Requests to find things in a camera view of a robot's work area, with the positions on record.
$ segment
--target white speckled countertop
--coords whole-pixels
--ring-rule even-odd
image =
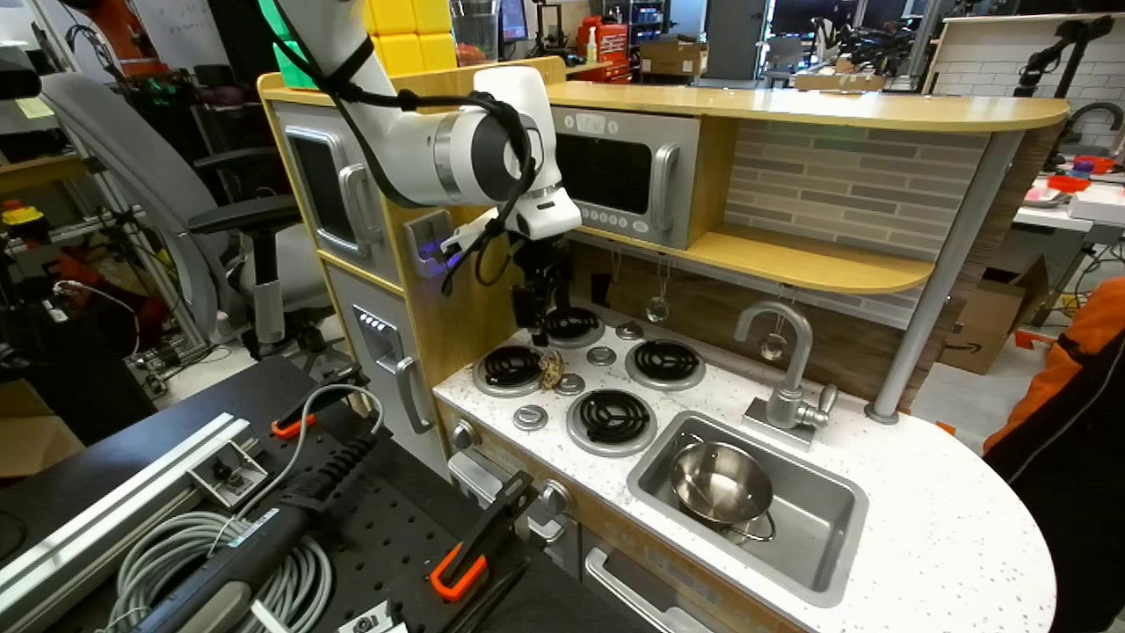
[[[764,365],[642,324],[646,340],[688,343],[708,362],[706,376],[695,388],[675,394],[646,389],[624,371],[626,353],[638,342],[620,341],[613,334],[613,326],[627,319],[597,311],[606,322],[600,345],[612,347],[618,361],[610,368],[594,368],[586,362],[587,349],[561,350],[567,370],[586,380],[587,391],[614,387],[645,399],[659,431],[685,410],[738,425],[747,405],[755,397],[768,398],[781,378]],[[525,345],[530,338],[521,332],[510,343]],[[809,387],[809,395],[819,394],[819,387]],[[494,398],[474,386],[469,371],[458,372],[434,394],[637,524],[696,553],[731,584],[810,631],[1041,633],[1051,626],[1054,568],[1032,516],[988,465],[925,421],[902,416],[898,425],[882,426],[864,416],[861,400],[840,395],[828,427],[818,432],[808,453],[798,453],[856,483],[870,501],[844,598],[834,607],[820,608],[636,499],[626,479],[644,453],[606,459],[575,445],[565,428],[565,414],[574,398],[554,392]],[[521,405],[543,407],[550,422],[537,432],[518,429],[512,416]],[[792,452],[767,436],[749,433],[762,443]]]

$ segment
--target stove top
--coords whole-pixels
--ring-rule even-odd
[[[497,398],[531,396],[539,391],[539,353],[529,347],[497,347],[472,368],[472,382]]]
[[[547,314],[547,336],[551,345],[562,350],[577,350],[601,341],[605,325],[585,307],[561,307]]]
[[[626,356],[626,372],[638,383],[657,391],[683,391],[703,380],[706,364],[682,343],[656,340],[642,343]]]
[[[592,391],[567,412],[567,433],[583,450],[603,458],[626,458],[656,438],[656,415],[647,403],[615,389]]]

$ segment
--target microwave window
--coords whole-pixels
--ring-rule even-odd
[[[308,199],[313,202],[316,224],[336,237],[356,243],[356,229],[348,220],[343,195],[340,192],[339,168],[332,148],[321,141],[290,136],[297,163],[304,177]]]
[[[555,155],[572,198],[638,215],[648,211],[648,145],[559,134]]]

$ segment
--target sink basin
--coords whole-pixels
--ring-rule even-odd
[[[770,512],[777,536],[772,542],[717,532],[680,509],[672,490],[672,464],[681,449],[695,442],[690,434],[737,446],[762,464],[774,490]],[[745,432],[685,412],[652,443],[629,474],[628,483],[638,499],[807,603],[831,607],[844,597],[867,514],[867,497],[850,481],[767,446]],[[692,555],[686,549],[684,553]]]

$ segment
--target play kitchen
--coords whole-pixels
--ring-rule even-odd
[[[525,63],[583,211],[572,300],[538,347],[505,248],[483,263],[501,280],[462,274],[450,296],[415,261],[443,237],[418,221],[482,209],[359,205],[361,173],[294,175],[318,163],[292,127],[340,137],[338,174],[350,136],[324,96],[260,87],[350,345],[400,408],[396,441],[482,504],[531,473],[519,530],[656,631],[1046,631],[1029,514],[900,407],[1065,105],[614,87]],[[471,74],[395,80],[451,85]]]

